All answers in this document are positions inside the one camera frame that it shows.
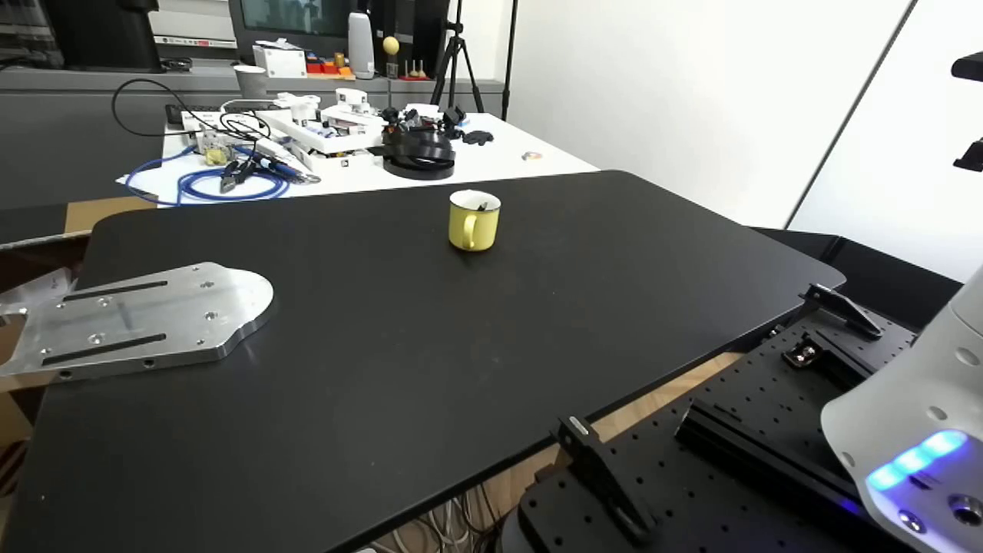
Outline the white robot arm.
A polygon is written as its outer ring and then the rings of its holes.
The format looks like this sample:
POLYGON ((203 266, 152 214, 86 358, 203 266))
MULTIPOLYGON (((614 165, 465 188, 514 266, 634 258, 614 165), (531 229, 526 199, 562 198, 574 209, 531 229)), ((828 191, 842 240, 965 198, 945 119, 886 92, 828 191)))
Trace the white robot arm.
POLYGON ((983 270, 821 429, 871 521, 921 553, 983 553, 983 270))

